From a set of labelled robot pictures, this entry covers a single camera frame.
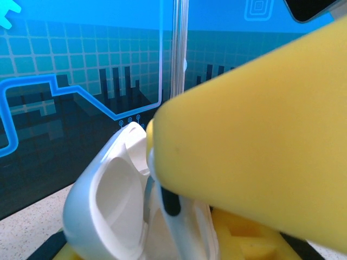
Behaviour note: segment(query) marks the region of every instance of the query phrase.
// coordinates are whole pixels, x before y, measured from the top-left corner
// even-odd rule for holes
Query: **bar chart graphic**
[[[162,101],[162,90],[160,84],[158,101],[156,103],[149,103],[149,101],[145,98],[145,96],[139,89],[139,80],[136,80],[136,85],[132,88],[130,82],[130,68],[125,67],[124,69],[126,80],[126,95],[120,96],[119,72],[118,68],[113,68],[112,71],[115,97],[111,99],[109,99],[107,95],[107,80],[105,69],[99,70],[101,95],[97,96],[91,95],[79,85],[65,85],[63,87],[59,87],[57,76],[55,74],[17,77],[1,81],[0,116],[4,125],[8,145],[6,147],[0,148],[0,157],[4,157],[14,152],[18,147],[17,131],[12,119],[9,103],[6,98],[6,91],[10,88],[49,84],[52,97],[63,96],[67,94],[78,94],[82,99],[89,102],[90,105],[94,106],[114,121],[158,107]]]
[[[212,77],[212,71],[213,71],[213,65],[208,64],[207,70],[206,70],[206,81],[211,80]],[[224,73],[224,66],[218,66],[218,76],[222,75]],[[196,86],[202,83],[201,76],[196,77]]]

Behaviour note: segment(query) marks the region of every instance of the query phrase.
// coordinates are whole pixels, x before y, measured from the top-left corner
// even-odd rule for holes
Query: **blue grid pattern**
[[[130,66],[131,84],[140,80],[141,92],[156,102],[159,83],[157,30],[16,20],[0,39],[0,80],[15,76],[66,74],[69,84],[80,84],[92,95],[101,93],[98,70],[105,68],[108,95],[114,97],[112,68],[119,67],[120,94],[125,95],[124,67]],[[164,62],[170,62],[171,32],[165,32]],[[163,71],[169,88],[170,68]],[[9,96],[30,89],[16,88]]]
[[[198,76],[201,82],[206,80],[208,64],[213,65],[212,77],[216,77],[219,66],[224,66],[227,72],[301,36],[303,34],[189,31],[185,88],[196,86]]]

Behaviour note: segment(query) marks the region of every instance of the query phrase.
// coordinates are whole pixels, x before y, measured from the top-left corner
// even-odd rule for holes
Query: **clear plastic panel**
[[[228,72],[330,22],[325,14],[302,24],[284,1],[189,1],[185,89]]]
[[[176,0],[173,8],[170,97],[184,92],[184,73],[187,53],[189,0]]]
[[[7,7],[0,219],[73,183],[120,127],[146,127],[170,96],[174,2],[14,0]]]

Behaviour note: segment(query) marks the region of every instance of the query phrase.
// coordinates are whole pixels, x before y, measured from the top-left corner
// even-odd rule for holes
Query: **blue line graphic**
[[[9,104],[6,99],[6,91],[10,88],[23,87],[23,86],[30,87],[30,85],[43,84],[43,83],[49,84],[52,96],[61,96],[61,95],[75,94],[75,93],[80,94],[84,99],[89,101],[92,105],[94,105],[96,108],[101,110],[104,114],[106,114],[108,117],[110,117],[114,121],[157,108],[158,106],[160,106],[162,102],[162,84],[160,83],[160,79],[159,79],[158,102],[144,106],[144,107],[136,108],[127,112],[123,112],[120,114],[116,114],[112,112],[111,110],[109,110],[104,104],[102,104],[99,100],[97,100],[95,97],[93,97],[89,92],[84,90],[79,85],[59,88],[55,74],[16,77],[12,79],[3,80],[0,82],[0,117],[2,119],[4,129],[5,129],[5,134],[8,139],[8,146],[0,149],[0,158],[13,153],[17,149],[19,144],[16,127],[13,122]]]
[[[56,113],[54,100],[45,100],[41,102],[35,102],[35,103],[29,103],[25,105],[10,107],[10,110],[11,110],[11,115],[29,113],[32,111],[40,111],[41,116],[52,115]]]
[[[36,126],[20,129],[17,131],[18,135],[21,137],[21,140],[26,140],[32,137],[39,136],[41,134],[47,133],[49,140],[54,140],[64,136],[63,125],[61,120],[54,120],[48,123],[41,123]],[[7,138],[5,134],[0,135],[0,145],[3,146],[7,144]]]

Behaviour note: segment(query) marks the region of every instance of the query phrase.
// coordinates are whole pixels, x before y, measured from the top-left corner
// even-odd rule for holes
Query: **yellow foam insert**
[[[234,214],[214,209],[221,260],[301,260],[280,233]]]
[[[53,260],[82,260],[69,244],[65,244],[63,248],[55,255]]]
[[[146,134],[146,158],[148,158],[153,147],[153,119],[147,124]]]
[[[347,253],[347,17],[161,106],[157,177]]]

